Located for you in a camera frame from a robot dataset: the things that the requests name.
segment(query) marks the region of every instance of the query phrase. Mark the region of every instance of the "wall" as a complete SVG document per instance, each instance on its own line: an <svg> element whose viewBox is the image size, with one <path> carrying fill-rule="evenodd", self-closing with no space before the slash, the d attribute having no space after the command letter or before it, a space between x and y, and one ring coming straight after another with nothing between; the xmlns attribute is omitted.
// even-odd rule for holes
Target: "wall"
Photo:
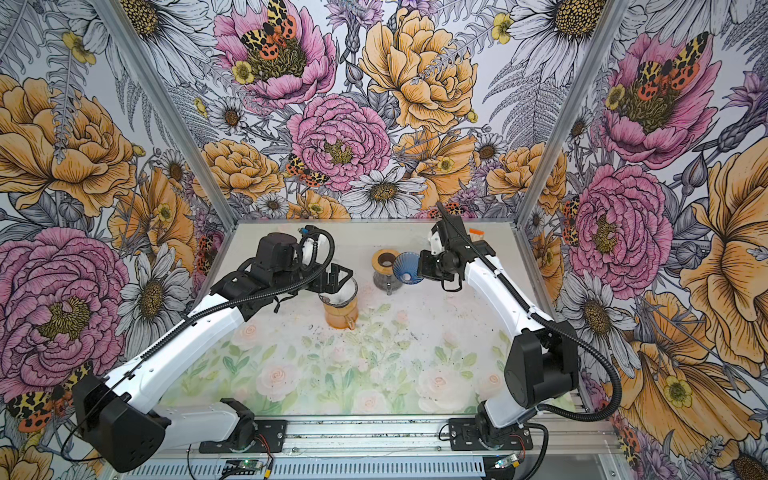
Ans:
<svg viewBox="0 0 768 480"><path fill-rule="evenodd" d="M101 470L63 459L71 387L190 307L223 240L194 184L86 2L0 5L0 476Z"/></svg>
<svg viewBox="0 0 768 480"><path fill-rule="evenodd" d="M558 316L619 369L633 475L765 478L768 5L631 11L563 144L562 202L525 229ZM607 374L582 366L599 408Z"/></svg>
<svg viewBox="0 0 768 480"><path fill-rule="evenodd" d="M604 5L574 1L285 0L263 48L266 1L123 5L239 218L434 217L438 200L496 218L514 215ZM550 214L563 181L559 164Z"/></svg>

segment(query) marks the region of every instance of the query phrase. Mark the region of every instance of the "metal post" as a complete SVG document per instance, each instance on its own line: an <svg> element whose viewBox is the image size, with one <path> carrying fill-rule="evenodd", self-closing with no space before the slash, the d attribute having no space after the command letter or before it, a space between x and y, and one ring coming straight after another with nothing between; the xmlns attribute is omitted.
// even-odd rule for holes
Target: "metal post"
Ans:
<svg viewBox="0 0 768 480"><path fill-rule="evenodd" d="M558 160L563 142L565 142L565 138L576 120L581 102L587 95L589 88L594 87L595 72L598 71L605 59L605 55L616 36L619 25L621 25L621 19L624 17L628 7L629 0L607 0L605 3L603 15L594 30L595 34L587 50L587 55L574 76L571 89L568 91L568 96L565 98L565 103L563 103L560 109L558 119L554 123L552 133L547 140L544 153L541 156L541 162L531 179L531 185L523 196L523 201L515 217L517 225L525 225L525 222L531 216L533 207L544 190L547 177Z"/></svg>
<svg viewBox="0 0 768 480"><path fill-rule="evenodd" d="M181 115L176 109L176 104L170 99L160 74L157 73L155 67L144 54L145 50L141 47L141 41L133 25L131 25L131 21L125 15L120 0L97 1L91 4L106 25L114 43L120 50L121 57L127 60L129 69L134 74L133 78L141 84L144 92L165 121L165 126L170 134L173 135L179 151L192 166L192 171L219 215L225 232L234 231L237 219L211 175L208 165L203 161L200 149L195 144L187 126L181 121Z"/></svg>

